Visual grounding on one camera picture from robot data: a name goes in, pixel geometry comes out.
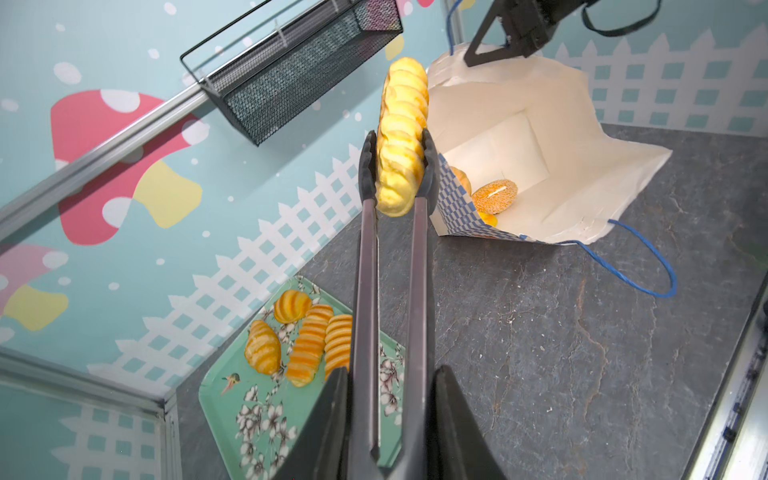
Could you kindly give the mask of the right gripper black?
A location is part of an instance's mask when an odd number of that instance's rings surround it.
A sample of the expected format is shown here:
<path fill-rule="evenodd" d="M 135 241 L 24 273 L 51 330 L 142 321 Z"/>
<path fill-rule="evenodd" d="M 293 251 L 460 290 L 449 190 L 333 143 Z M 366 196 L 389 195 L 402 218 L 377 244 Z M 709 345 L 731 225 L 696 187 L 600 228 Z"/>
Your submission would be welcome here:
<path fill-rule="evenodd" d="M 554 36 L 560 21 L 589 6 L 587 0 L 495 0 L 483 18 L 464 54 L 468 67 L 516 57 L 529 57 L 541 50 Z M 504 32 L 504 44 L 480 51 L 486 34 L 494 24 Z"/>

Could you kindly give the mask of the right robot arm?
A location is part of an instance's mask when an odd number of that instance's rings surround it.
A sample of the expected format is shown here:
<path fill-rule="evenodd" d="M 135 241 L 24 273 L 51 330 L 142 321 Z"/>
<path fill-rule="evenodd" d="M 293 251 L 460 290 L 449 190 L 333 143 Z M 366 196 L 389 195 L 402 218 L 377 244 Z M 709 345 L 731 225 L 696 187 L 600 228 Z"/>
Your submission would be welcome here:
<path fill-rule="evenodd" d="M 494 0 L 482 17 L 474 36 L 464 45 L 466 66 L 476 67 L 518 57 L 528 58 L 542 50 L 555 36 L 562 21 L 573 13 L 583 26 L 605 38 L 625 37 L 649 26 L 660 13 L 660 1 L 615 1 L 618 19 L 594 21 L 591 14 L 600 1 Z"/>

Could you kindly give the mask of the egg tart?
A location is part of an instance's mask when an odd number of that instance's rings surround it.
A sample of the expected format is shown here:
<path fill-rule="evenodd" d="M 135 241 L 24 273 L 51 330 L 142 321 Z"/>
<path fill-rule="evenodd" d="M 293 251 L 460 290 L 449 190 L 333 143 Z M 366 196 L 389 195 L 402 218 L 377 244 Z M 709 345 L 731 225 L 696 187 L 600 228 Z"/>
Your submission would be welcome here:
<path fill-rule="evenodd" d="M 273 305 L 274 318 L 281 324 L 298 322 L 312 306 L 310 296 L 302 291 L 286 290 Z"/>

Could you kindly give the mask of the small croissant bread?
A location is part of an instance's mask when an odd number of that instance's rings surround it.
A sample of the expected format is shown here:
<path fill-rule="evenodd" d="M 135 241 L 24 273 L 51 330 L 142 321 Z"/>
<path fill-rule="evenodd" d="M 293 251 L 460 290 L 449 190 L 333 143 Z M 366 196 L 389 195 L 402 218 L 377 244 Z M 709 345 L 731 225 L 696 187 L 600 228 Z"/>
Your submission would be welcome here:
<path fill-rule="evenodd" d="M 281 342 L 263 320 L 254 320 L 249 328 L 244 356 L 251 368 L 264 375 L 274 375 L 281 364 Z"/>

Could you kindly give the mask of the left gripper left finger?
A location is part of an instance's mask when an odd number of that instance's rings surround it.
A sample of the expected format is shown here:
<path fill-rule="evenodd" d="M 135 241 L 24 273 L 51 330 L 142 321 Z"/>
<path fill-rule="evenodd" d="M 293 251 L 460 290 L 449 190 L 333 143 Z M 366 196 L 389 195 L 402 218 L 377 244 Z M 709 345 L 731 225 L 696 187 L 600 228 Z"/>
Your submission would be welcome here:
<path fill-rule="evenodd" d="M 349 410 L 349 372 L 341 368 L 331 373 L 274 479 L 344 479 Z"/>

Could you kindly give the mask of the black metal tongs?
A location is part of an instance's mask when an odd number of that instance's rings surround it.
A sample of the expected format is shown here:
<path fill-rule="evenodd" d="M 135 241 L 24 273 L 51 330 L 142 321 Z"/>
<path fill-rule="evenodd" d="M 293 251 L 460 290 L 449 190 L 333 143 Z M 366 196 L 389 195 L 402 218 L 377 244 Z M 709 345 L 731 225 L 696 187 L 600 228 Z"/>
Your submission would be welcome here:
<path fill-rule="evenodd" d="M 351 400 L 348 413 L 345 476 L 348 479 L 425 479 L 435 462 L 432 439 L 435 373 L 435 299 L 433 241 L 429 220 L 437 202 L 440 161 L 430 133 L 423 134 L 423 179 L 405 216 L 405 246 L 393 244 L 382 227 L 395 222 L 383 217 L 377 199 L 376 148 L 382 138 L 369 133 L 360 157 L 359 190 L 362 217 L 359 236 L 351 354 Z M 393 464 L 379 464 L 382 419 L 380 334 L 397 325 L 404 342 L 399 450 Z"/>

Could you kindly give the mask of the checkered paper bag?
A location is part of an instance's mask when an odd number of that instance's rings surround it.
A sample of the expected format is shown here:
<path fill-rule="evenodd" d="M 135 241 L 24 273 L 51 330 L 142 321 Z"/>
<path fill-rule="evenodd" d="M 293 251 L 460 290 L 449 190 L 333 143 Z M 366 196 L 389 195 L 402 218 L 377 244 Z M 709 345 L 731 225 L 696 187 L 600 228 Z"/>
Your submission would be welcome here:
<path fill-rule="evenodd" d="M 468 67 L 465 44 L 428 68 L 428 128 L 441 162 L 436 232 L 588 249 L 619 225 L 671 151 L 607 135 L 582 71 L 541 50 Z M 515 182 L 515 201 L 496 215 L 478 211 L 451 166 L 472 194 Z"/>

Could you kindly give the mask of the rectangular crusty pastry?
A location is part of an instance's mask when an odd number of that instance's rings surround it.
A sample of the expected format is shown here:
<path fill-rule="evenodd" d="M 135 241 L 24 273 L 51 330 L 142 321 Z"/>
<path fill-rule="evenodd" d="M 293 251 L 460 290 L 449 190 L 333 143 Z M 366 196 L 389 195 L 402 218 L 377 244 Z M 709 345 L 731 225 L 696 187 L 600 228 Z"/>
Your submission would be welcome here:
<path fill-rule="evenodd" d="M 387 72 L 377 132 L 378 209 L 401 217 L 413 206 L 424 176 L 423 132 L 429 112 L 428 78 L 417 60 L 404 57 Z"/>

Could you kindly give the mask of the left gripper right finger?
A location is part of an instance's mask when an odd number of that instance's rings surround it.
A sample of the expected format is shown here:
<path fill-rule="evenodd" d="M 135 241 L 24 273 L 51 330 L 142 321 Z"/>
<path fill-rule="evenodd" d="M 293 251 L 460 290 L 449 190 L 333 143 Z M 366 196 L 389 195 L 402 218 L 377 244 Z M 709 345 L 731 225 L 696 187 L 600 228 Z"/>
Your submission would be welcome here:
<path fill-rule="evenodd" d="M 428 422 L 428 478 L 506 478 L 448 365 L 440 366 L 434 376 Z"/>

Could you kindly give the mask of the long twisted bread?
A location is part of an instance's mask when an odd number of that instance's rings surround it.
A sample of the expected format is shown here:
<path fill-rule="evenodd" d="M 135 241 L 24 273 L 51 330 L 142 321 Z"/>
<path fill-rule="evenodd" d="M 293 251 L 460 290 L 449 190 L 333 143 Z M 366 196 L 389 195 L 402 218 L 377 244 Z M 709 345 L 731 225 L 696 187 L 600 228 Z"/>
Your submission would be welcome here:
<path fill-rule="evenodd" d="M 307 386 L 318 372 L 325 348 L 326 330 L 334 310 L 329 305 L 313 305 L 302 320 L 285 378 L 295 387 Z"/>

